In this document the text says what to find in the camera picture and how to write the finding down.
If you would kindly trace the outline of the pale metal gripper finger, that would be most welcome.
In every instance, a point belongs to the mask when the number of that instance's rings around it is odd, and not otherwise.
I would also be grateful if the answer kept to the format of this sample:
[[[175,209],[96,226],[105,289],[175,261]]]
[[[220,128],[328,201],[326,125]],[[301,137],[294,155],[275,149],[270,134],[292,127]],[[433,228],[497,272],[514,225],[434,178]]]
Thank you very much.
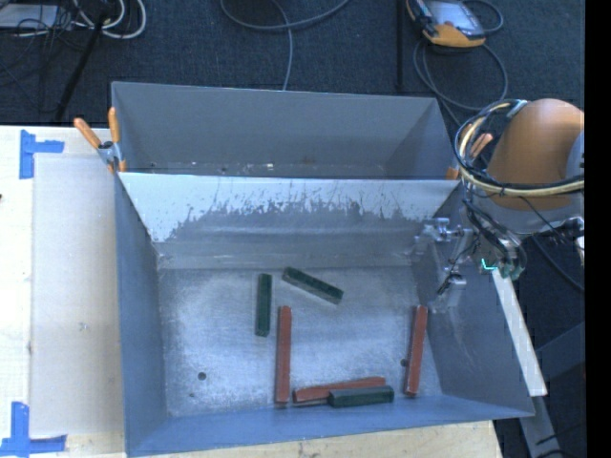
[[[455,270],[451,270],[440,283],[433,300],[433,311],[445,313],[456,308],[466,290],[465,278]]]
[[[417,235],[414,236],[414,255],[423,255],[432,243],[448,243],[464,236],[464,227],[452,224],[449,218],[434,218],[426,221]]]

